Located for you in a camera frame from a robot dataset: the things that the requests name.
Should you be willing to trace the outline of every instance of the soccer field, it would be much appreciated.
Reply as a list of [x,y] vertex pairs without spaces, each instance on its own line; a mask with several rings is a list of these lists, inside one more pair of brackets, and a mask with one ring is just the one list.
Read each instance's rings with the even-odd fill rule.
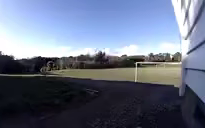
[[[115,69],[67,69],[59,70],[54,73],[74,78],[90,78],[95,80],[112,81],[134,81],[135,68],[115,68]],[[138,68],[138,82],[180,84],[180,67],[145,67]]]

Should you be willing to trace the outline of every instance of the sky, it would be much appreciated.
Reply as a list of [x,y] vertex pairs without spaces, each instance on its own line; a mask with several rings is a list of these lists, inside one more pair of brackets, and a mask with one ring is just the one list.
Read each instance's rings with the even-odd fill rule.
[[15,58],[180,51],[171,0],[0,0],[0,51]]

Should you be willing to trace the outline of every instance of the dirt path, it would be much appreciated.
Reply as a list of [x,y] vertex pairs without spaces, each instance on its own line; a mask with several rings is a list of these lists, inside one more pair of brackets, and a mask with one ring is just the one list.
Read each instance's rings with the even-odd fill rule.
[[184,128],[178,89],[132,82],[65,78],[100,91],[93,101],[36,123],[13,128]]

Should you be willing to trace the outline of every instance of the cloud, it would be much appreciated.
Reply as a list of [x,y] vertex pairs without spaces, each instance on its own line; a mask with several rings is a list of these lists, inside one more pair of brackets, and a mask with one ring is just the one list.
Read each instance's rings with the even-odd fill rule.
[[180,51],[180,44],[164,42],[160,44],[158,50],[160,52],[176,53]]
[[4,33],[0,33],[0,51],[7,55],[13,55],[15,58],[28,58],[33,56],[45,57],[62,57],[62,56],[77,56],[80,54],[95,54],[97,51],[105,51],[109,55],[148,55],[153,53],[175,53],[180,51],[180,44],[163,42],[156,45],[137,45],[130,44],[119,48],[74,48],[71,46],[55,46],[44,44],[28,44],[20,43],[8,38]]
[[117,48],[114,51],[115,55],[121,56],[121,55],[137,55],[140,54],[140,49],[138,45],[131,44],[129,46],[124,46],[122,48]]

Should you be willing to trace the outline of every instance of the building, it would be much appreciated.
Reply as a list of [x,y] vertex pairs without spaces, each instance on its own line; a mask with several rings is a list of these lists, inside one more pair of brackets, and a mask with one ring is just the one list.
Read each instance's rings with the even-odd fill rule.
[[172,0],[182,43],[182,115],[205,128],[205,0]]

